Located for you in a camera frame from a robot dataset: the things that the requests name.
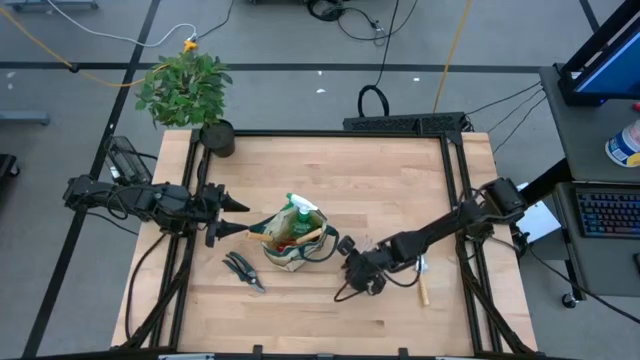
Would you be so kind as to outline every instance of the black cable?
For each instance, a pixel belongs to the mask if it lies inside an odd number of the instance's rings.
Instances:
[[[529,111],[527,111],[527,113],[524,115],[524,117],[522,118],[522,120],[520,120],[520,122],[518,123],[518,125],[516,125],[515,128],[513,128],[513,130],[511,131],[511,133],[507,136],[506,139],[504,139],[503,142],[500,143],[500,145],[498,145],[498,147],[493,151],[493,153],[497,153],[498,150],[500,150],[500,148],[502,147],[502,145],[506,144],[507,141],[509,141],[509,139],[511,138],[511,136],[513,136],[513,134],[516,133],[516,130],[518,130],[518,128],[520,127],[520,125],[522,125],[524,123],[525,120],[527,120],[527,117],[529,117],[529,114],[531,114],[531,112],[533,111],[533,109],[535,109],[536,107],[538,107],[538,105],[540,105],[547,97],[543,97],[542,99],[540,99],[540,101],[538,101],[535,105],[533,105],[531,107],[531,109],[529,109]]]
[[[185,248],[185,255],[183,256],[182,263],[174,275],[173,280],[169,283],[166,291],[160,296],[147,318],[131,335],[131,339],[120,345],[121,348],[140,348],[142,346],[146,337],[151,332],[151,328],[158,323],[165,313],[165,310],[173,296],[187,281],[191,268],[192,254],[193,246],[187,246],[187,248]]]
[[[87,214],[87,215],[92,215],[92,216],[97,216],[97,217],[99,217],[99,218],[101,218],[101,219],[103,219],[103,220],[106,220],[106,221],[110,222],[113,226],[117,227],[118,229],[120,229],[120,230],[122,230],[122,231],[126,231],[126,232],[128,232],[129,234],[132,234],[132,235],[138,236],[138,233],[137,233],[137,232],[135,232],[135,231],[133,231],[133,230],[129,230],[129,229],[127,229],[126,227],[124,227],[124,226],[122,226],[122,225],[120,225],[120,224],[116,223],[115,221],[113,221],[113,220],[109,219],[108,217],[106,217],[106,216],[104,216],[104,215],[100,215],[100,214],[96,214],[96,213],[92,213],[92,212],[88,212],[88,211],[87,211],[87,212],[85,212],[85,214]]]
[[[518,253],[518,248],[515,247],[512,244],[509,244],[508,242],[501,240],[501,239],[496,239],[493,236],[490,236],[489,239],[502,244],[508,248],[513,249],[516,253]],[[572,281],[571,279],[569,279],[568,277],[564,276],[561,272],[559,272],[558,270],[554,269],[553,267],[551,267],[551,265],[547,264],[544,260],[540,259],[540,257],[538,257],[538,255],[533,251],[533,244],[531,244],[530,246],[528,246],[529,251],[531,252],[531,255],[538,260],[538,262],[540,262],[542,265],[544,265],[547,269],[549,269],[551,272],[553,272],[554,274],[558,275],[559,277],[561,277],[564,281],[568,282],[571,286],[573,286],[576,289],[579,289],[580,291],[582,291],[583,293],[591,296],[592,298],[594,298],[596,301],[602,303],[604,306],[608,307],[609,309],[617,312],[618,314],[630,319],[631,321],[640,324],[640,319],[638,319],[637,317],[611,305],[610,303],[608,303],[607,301],[603,300],[602,298],[600,298],[599,296],[595,295],[593,292],[591,292],[590,290],[587,290],[585,288],[583,288],[582,286],[578,285],[576,282]]]
[[[493,240],[493,241],[495,241],[495,242],[497,242],[499,244],[502,244],[502,245],[510,248],[511,250],[515,251],[516,253],[518,253],[520,251],[515,245],[509,244],[508,242],[506,242],[506,241],[504,241],[502,239],[498,239],[498,238],[495,238],[493,236],[489,236],[488,239],[491,239],[491,240]]]
[[[142,255],[140,260],[138,260],[136,267],[133,269],[133,272],[131,273],[131,279],[129,280],[129,290],[127,291],[127,305],[125,306],[125,310],[124,310],[124,334],[127,337],[127,340],[131,340],[131,331],[129,330],[129,327],[130,327],[129,318],[131,317],[131,301],[133,300],[133,284],[136,280],[136,275],[138,275],[140,266],[142,266],[142,263],[147,258],[147,256],[149,256],[149,254],[151,254],[151,252],[153,252],[153,250],[156,247],[158,247],[158,245],[160,245],[160,242],[162,242],[162,239],[164,239],[166,236],[167,234],[162,234],[162,236],[160,236],[158,240],[156,240],[156,242],[154,242],[153,245],[151,245],[149,249],[147,249],[147,251]]]
[[[409,21],[409,19],[411,18],[411,15],[413,15],[413,11],[416,9],[416,5],[418,4],[418,0],[415,0],[413,2],[413,6],[411,7],[411,10],[409,11],[409,14],[407,14],[407,17],[404,19],[404,21],[402,22],[402,24],[400,24],[400,26],[394,31],[393,27],[391,27],[389,29],[389,34],[386,34],[384,32],[384,30],[382,30],[382,28],[379,26],[377,21],[372,21],[371,18],[362,10],[360,9],[356,9],[356,8],[352,8],[352,7],[347,7],[344,8],[345,10],[355,10],[358,11],[360,13],[362,13],[367,21],[369,22],[369,25],[375,30],[375,31],[381,31],[384,35],[383,36],[374,36],[372,38],[365,38],[365,37],[359,37],[359,36],[354,36],[351,35],[343,26],[342,23],[340,23],[340,18],[338,18],[338,26],[340,27],[340,30],[342,30],[342,32],[344,32],[348,37],[354,39],[354,40],[361,40],[361,41],[378,41],[380,39],[389,39],[391,36],[395,35],[398,31],[400,31],[404,25]]]
[[[235,1],[236,1],[236,0],[231,0],[231,4],[229,5],[229,10],[227,11],[227,18],[226,18],[226,19],[224,19],[224,21],[223,21],[223,22],[221,22],[220,24],[218,24],[218,25],[216,25],[216,26],[212,27],[211,29],[209,29],[209,30],[205,31],[205,32],[204,32],[204,34],[202,34],[202,35],[198,35],[198,39],[201,39],[201,38],[203,38],[203,37],[205,37],[205,36],[209,35],[210,33],[212,33],[212,32],[214,32],[214,31],[216,31],[216,30],[220,29],[221,27],[223,27],[223,26],[224,26],[224,25],[229,21],[229,17],[231,17],[231,9],[233,8],[233,3],[234,3]]]
[[[66,207],[70,209],[75,209],[78,206],[78,204],[80,204],[85,198],[91,197],[92,195],[96,195],[96,194],[102,194],[102,193],[109,193],[109,190],[100,190],[100,191],[92,192],[90,194],[86,194],[86,193],[82,194],[82,196],[79,196],[78,199],[73,204],[66,205]]]
[[[344,15],[342,0],[325,0],[325,2],[333,4],[333,6],[326,8],[321,14],[318,14],[315,11],[315,6],[319,2],[320,0],[307,0],[307,11],[314,18],[324,22],[333,22],[337,21],[342,15]]]
[[[393,32],[393,24],[396,21],[396,14],[398,13],[398,5],[400,4],[400,0],[396,0],[396,6],[393,9],[393,16],[391,18],[391,31]],[[387,64],[387,53],[389,52],[389,44],[391,44],[391,39],[387,40],[387,45],[384,49],[384,56],[382,57],[382,65],[380,66],[380,73],[378,74],[378,80],[375,85],[365,85],[362,89],[360,89],[360,93],[358,94],[358,116],[365,117],[364,112],[362,110],[362,100],[364,98],[364,94],[373,90],[380,99],[380,103],[382,103],[382,108],[384,109],[384,116],[389,116],[389,101],[387,97],[384,95],[382,90],[378,88],[378,84],[380,84],[380,80],[382,79],[382,73],[384,72],[384,67]]]
[[[107,203],[105,205],[109,215],[113,216],[118,220],[126,220],[129,217],[129,211],[127,211],[127,208],[122,203],[122,198],[120,198],[120,193],[123,191],[131,190],[131,189],[132,189],[131,187],[123,187],[119,190],[114,191],[111,195],[109,195],[109,197],[107,198]],[[120,208],[122,209],[121,211],[124,214],[123,216],[117,215],[111,208],[111,201],[113,200],[114,197],[118,200],[118,203],[120,204]]]
[[[356,291],[353,294],[349,294],[343,298],[338,298],[338,296],[340,296],[340,294],[342,294],[342,292],[344,291],[344,289],[347,287],[347,285],[349,285],[349,281],[345,281],[344,284],[342,285],[342,287],[340,287],[340,289],[338,290],[338,292],[335,294],[335,296],[333,297],[333,301],[335,302],[343,302],[343,301],[347,301],[349,299],[351,299],[352,297],[356,296],[356,295],[360,295],[364,292],[364,290],[360,290],[360,291]]]
[[[382,272],[382,276],[384,276],[385,279],[391,281],[393,284],[400,286],[400,287],[404,287],[404,288],[410,288],[413,285],[415,285],[418,280],[420,280],[420,273],[422,272],[422,263],[420,263],[420,260],[418,260],[418,269],[416,270],[416,277],[415,279],[413,279],[413,281],[411,281],[408,284],[403,284],[401,282],[399,282],[398,280],[394,279],[391,277],[391,275],[387,274],[386,272]]]
[[[564,281],[568,282],[569,284],[571,284],[571,286],[573,286],[576,289],[579,289],[580,291],[582,291],[583,293],[591,296],[592,298],[594,298],[596,301],[600,302],[602,305],[608,307],[609,309],[617,312],[618,314],[626,317],[627,319],[635,322],[636,324],[640,324],[640,319],[638,319],[637,317],[627,313],[626,311],[623,311],[613,305],[611,305],[610,303],[604,301],[602,298],[600,298],[599,296],[595,295],[593,292],[583,288],[582,286],[576,284],[574,281],[572,281],[571,279],[569,279],[568,277],[564,276],[561,272],[559,272],[558,270],[554,269],[551,267],[551,265],[547,264],[545,261],[543,261],[542,259],[540,259],[538,257],[538,255],[533,251],[533,246],[530,246],[529,248],[531,255],[533,255],[533,257],[538,260],[542,265],[544,265],[547,269],[551,270],[551,272],[553,272],[554,274],[558,275],[559,277],[561,277]]]
[[[484,109],[486,109],[486,108],[488,108],[488,107],[490,107],[490,106],[493,106],[493,105],[499,104],[499,103],[501,103],[501,102],[503,102],[503,101],[507,101],[507,100],[509,100],[509,99],[512,99],[512,98],[514,98],[514,97],[516,97],[516,96],[518,96],[518,95],[520,95],[520,94],[522,94],[522,93],[524,93],[524,92],[527,92],[528,90],[533,89],[534,87],[536,87],[536,86],[540,85],[541,83],[542,83],[542,81],[538,81],[537,83],[535,83],[535,84],[533,84],[533,85],[529,86],[529,87],[528,87],[528,88],[526,88],[526,89],[520,90],[520,91],[518,91],[517,93],[515,93],[515,94],[513,94],[513,95],[509,95],[509,96],[507,96],[506,98],[503,98],[503,99],[500,99],[500,100],[494,101],[494,102],[492,102],[492,103],[490,103],[490,104],[487,104],[487,105],[481,106],[481,107],[479,107],[479,108],[477,108],[477,109],[475,109],[475,110],[473,110],[473,111],[470,111],[470,112],[468,112],[468,113],[467,113],[467,115],[475,114],[475,113],[477,113],[478,111],[484,110]]]
[[[469,240],[469,241],[471,241],[471,242],[473,242],[473,243],[479,243],[479,244],[480,244],[480,246],[482,247],[482,246],[484,245],[484,242],[485,242],[487,239],[483,239],[483,240],[478,241],[478,240],[472,240],[472,239],[469,239],[469,238],[468,238],[468,240]],[[465,258],[465,259],[464,259],[464,261],[469,262],[470,260],[472,260],[473,258],[475,258],[477,255],[478,255],[478,252],[477,252],[477,251],[474,251],[474,252],[473,252],[473,254],[471,254],[471,255],[469,255],[467,258]]]
[[[200,201],[202,202],[202,205],[204,205],[204,217],[205,218],[209,218],[209,207],[207,206],[207,201],[204,199],[203,196],[200,196]],[[200,231],[204,231],[209,227],[209,224],[206,224],[203,228],[198,227],[198,230]]]
[[[533,95],[531,95],[527,100],[523,101],[520,103],[520,105],[518,105],[515,109],[511,110],[511,112],[509,114],[507,114],[507,116],[505,116],[502,120],[498,121],[495,125],[493,125],[491,127],[491,129],[487,130],[487,132],[491,132],[493,131],[495,128],[497,128],[498,126],[500,126],[500,124],[502,124],[503,122],[505,122],[508,118],[511,117],[511,115],[513,115],[513,113],[515,113],[516,111],[518,111],[524,104],[526,104],[527,102],[529,102],[531,99],[533,99],[536,95],[538,95],[540,93],[540,91],[542,91],[543,89],[539,89],[538,91],[534,92]]]
[[[145,154],[145,153],[139,153],[139,152],[136,152],[135,154],[136,154],[136,155],[138,155],[138,156],[140,156],[140,157],[146,157],[146,158],[149,158],[149,159],[153,159],[153,160],[155,160],[155,161],[158,161],[158,157],[157,157],[157,156],[155,156],[155,155],[150,155],[150,154]]]
[[[393,9],[393,15],[391,16],[391,26],[389,27],[389,32],[393,33],[393,24],[396,21],[396,14],[398,13],[398,6],[400,5],[400,0],[396,0],[396,6]],[[387,53],[389,52],[389,44],[391,44],[391,39],[387,40],[387,46],[384,48],[384,56],[382,57],[382,65],[380,66],[380,74],[378,74],[378,80],[376,81],[375,87],[380,84],[380,80],[382,79],[382,73],[384,72],[384,67],[387,64]]]
[[[335,235],[334,235],[334,241],[333,241],[333,246],[331,247],[331,250],[329,251],[329,253],[319,259],[314,259],[314,258],[308,258],[306,255],[304,255],[304,252],[301,251],[300,252],[300,257],[308,262],[311,263],[321,263],[321,262],[325,262],[327,260],[329,260],[329,258],[331,258],[333,256],[333,254],[336,252],[336,249],[338,248],[338,242],[340,241],[340,233],[338,232],[338,230],[335,231]]]

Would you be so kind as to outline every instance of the wooden table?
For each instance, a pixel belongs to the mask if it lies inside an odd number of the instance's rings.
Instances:
[[[165,132],[155,183],[180,184],[189,137],[190,131]],[[494,180],[487,134],[463,137],[472,185]],[[450,211],[436,139],[238,137],[236,142],[231,157],[212,157],[208,181],[226,184],[233,198],[251,207],[251,212],[223,214],[226,220],[256,223],[277,212],[287,201],[285,194],[294,192],[319,206],[342,236],[351,235],[362,246],[418,229]],[[451,154],[455,159],[453,147]],[[458,165],[453,167],[459,178]],[[461,189],[459,179],[456,188]],[[155,224],[142,225],[132,269],[157,237]],[[511,241],[505,226],[496,228],[496,237]],[[134,329],[156,302],[168,242],[146,259],[136,279]],[[214,249],[205,247],[201,233],[179,350],[249,353],[253,345],[261,344],[265,353],[394,355],[406,347],[411,355],[472,355],[454,242],[449,236],[429,248],[426,280],[431,305],[422,307],[417,287],[390,283],[378,296],[334,303],[333,296],[344,282],[340,266],[345,258],[337,253],[324,263],[308,263],[286,273],[275,268],[260,244],[245,239],[244,233],[222,239]],[[524,343],[536,348],[513,251],[493,242],[484,249],[497,308]],[[266,294],[253,292],[221,262],[232,250],[256,268]],[[396,274],[404,282],[414,276],[411,269]],[[123,299],[113,344],[125,340],[124,304]],[[486,319],[479,313],[486,334]],[[161,344],[167,343],[168,332],[165,325]],[[483,341],[489,349],[488,336]]]

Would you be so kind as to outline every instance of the garden tool bag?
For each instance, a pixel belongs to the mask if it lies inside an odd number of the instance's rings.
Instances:
[[[278,268],[290,272],[296,271],[307,261],[319,263],[328,260],[335,253],[340,237],[338,231],[328,224],[326,216],[320,210],[311,210],[311,222],[316,228],[322,229],[320,236],[303,244],[294,243],[283,246],[282,244],[291,237],[291,223],[297,213],[297,207],[287,204],[276,215],[249,227],[249,231],[253,233],[273,236],[274,241],[262,243],[264,254]],[[333,237],[329,240],[333,242],[330,244],[329,253],[322,257],[312,256],[323,248],[327,237]]]

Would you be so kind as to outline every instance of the black keyboard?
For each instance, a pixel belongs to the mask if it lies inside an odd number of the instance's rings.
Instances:
[[[585,237],[640,239],[640,190],[576,189]]]

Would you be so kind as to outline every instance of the blue screen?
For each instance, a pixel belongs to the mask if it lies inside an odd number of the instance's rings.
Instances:
[[[636,33],[593,75],[586,78],[576,91],[640,96],[640,33]]]

